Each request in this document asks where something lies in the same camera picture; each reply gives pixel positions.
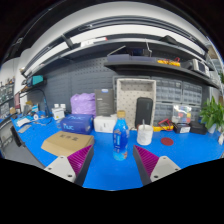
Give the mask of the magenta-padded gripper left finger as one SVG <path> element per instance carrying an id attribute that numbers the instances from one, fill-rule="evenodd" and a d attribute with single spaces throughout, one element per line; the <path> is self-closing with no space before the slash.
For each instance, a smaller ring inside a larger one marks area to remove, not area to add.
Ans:
<path id="1" fill-rule="evenodd" d="M 45 168 L 45 171 L 68 180 L 69 182 L 75 183 L 78 186 L 82 186 L 93 155 L 94 148 L 92 145 L 89 145 L 68 157 L 57 157 Z"/>

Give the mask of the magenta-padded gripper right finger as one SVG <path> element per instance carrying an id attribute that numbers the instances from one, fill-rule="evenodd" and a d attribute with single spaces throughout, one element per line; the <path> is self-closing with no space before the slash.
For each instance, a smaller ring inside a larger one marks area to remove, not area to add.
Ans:
<path id="1" fill-rule="evenodd" d="M 180 170 L 180 167 L 167 156 L 158 157 L 137 145 L 133 146 L 133 156 L 143 185 L 148 185 Z"/>

